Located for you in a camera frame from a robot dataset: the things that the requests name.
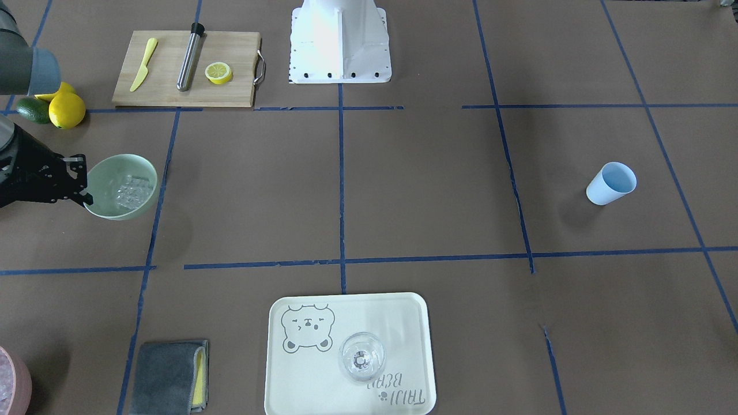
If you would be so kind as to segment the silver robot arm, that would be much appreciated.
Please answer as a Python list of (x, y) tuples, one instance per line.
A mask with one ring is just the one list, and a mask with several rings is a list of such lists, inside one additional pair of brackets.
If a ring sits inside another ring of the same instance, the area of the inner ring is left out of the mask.
[[(58, 61), (49, 50), (29, 45), (5, 3), (1, 3), (1, 92), (30, 95), (61, 85)], [(16, 201), (54, 204), (71, 200), (92, 205), (85, 156), (64, 157), (5, 115), (1, 119), (1, 205)]]

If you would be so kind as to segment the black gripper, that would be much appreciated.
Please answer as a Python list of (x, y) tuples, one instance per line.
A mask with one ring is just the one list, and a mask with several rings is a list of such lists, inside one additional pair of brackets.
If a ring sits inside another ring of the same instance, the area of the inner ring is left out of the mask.
[(3, 122), (1, 126), (1, 206), (13, 202), (54, 204), (71, 200), (81, 206), (93, 205), (87, 188), (85, 155), (64, 157), (35, 139), (21, 126)]

